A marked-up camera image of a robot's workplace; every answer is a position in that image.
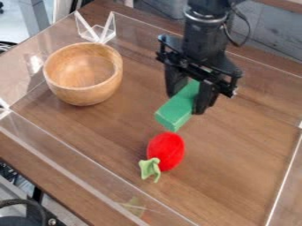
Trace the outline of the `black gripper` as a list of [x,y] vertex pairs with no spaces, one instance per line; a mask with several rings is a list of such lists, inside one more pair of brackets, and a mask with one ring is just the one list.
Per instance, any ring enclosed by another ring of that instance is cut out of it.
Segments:
[[223,94],[232,97],[243,72],[227,58],[232,19],[187,19],[184,35],[157,36],[156,60],[165,66],[165,94],[172,97],[189,79],[199,83],[192,113],[201,115]]

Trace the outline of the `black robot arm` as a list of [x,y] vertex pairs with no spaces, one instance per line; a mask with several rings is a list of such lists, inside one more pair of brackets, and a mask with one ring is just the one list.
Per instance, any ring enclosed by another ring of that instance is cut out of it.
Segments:
[[237,0],[187,0],[180,37],[160,34],[156,60],[165,66],[165,93],[175,96],[188,81],[196,81],[189,112],[200,115],[219,95],[232,97],[243,72],[227,58]]

